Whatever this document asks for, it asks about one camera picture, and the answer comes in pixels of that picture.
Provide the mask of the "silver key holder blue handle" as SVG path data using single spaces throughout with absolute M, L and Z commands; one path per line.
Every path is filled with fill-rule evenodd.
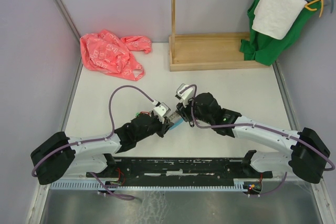
M 183 118 L 177 112 L 173 112 L 168 117 L 168 119 L 171 123 L 173 123 L 173 125 L 169 128 L 169 130 L 176 128 L 177 126 L 179 126 L 181 123 L 184 122 Z

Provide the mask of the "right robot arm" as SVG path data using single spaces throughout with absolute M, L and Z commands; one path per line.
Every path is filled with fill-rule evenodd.
M 330 151 L 320 136 L 305 127 L 302 131 L 282 130 L 257 123 L 238 112 L 222 108 L 210 93 L 195 95 L 193 89 L 178 91 L 177 113 L 191 126 L 203 122 L 204 129 L 232 138 L 242 138 L 270 147 L 273 152 L 250 150 L 241 164 L 246 177 L 264 172 L 292 172 L 300 179 L 318 184 Z

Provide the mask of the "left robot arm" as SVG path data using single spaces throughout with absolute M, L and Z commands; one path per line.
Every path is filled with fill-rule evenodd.
M 112 176 L 116 164 L 112 156 L 136 147 L 136 144 L 154 134 L 163 137 L 174 126 L 165 117 L 160 121 L 157 115 L 140 113 L 129 123 L 95 138 L 67 137 L 65 132 L 57 132 L 43 142 L 30 155 L 34 168 L 32 176 L 41 185 L 51 184 L 64 176 L 89 172 Z

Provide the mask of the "green shirt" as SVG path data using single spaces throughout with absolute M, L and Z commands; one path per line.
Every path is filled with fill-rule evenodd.
M 315 13 L 319 12 L 322 5 L 320 1 L 314 2 L 311 0 L 312 4 L 308 2 L 285 37 L 282 40 L 277 40 L 252 29 L 255 18 L 254 10 L 258 2 L 259 0 L 254 0 L 247 11 L 250 35 L 248 40 L 241 40 L 240 52 L 244 54 L 245 61 L 254 60 L 265 66 L 271 66 L 283 51 L 287 50 L 299 39 L 305 24 Z

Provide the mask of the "pink patterned cloth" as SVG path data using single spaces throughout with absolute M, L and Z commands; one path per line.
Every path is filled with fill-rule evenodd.
M 152 41 L 146 36 L 119 38 L 105 29 L 80 38 L 83 66 L 90 71 L 112 77 L 130 81 L 138 81 L 144 77 L 144 68 L 137 62 L 134 51 L 151 53 Z

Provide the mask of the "white towel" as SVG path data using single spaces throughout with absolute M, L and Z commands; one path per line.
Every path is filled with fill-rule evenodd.
M 259 0 L 252 29 L 282 40 L 307 3 L 305 0 Z

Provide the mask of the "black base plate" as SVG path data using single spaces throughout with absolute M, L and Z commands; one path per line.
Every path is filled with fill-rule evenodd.
M 241 158 L 114 157 L 100 173 L 122 186 L 232 186 L 234 179 L 272 178 L 272 172 L 255 171 Z

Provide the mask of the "wooden rack frame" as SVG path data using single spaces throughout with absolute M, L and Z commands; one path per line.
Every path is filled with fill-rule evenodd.
M 254 60 L 245 61 L 239 51 L 249 33 L 183 34 L 176 33 L 176 0 L 171 0 L 169 36 L 170 71 L 265 68 Z

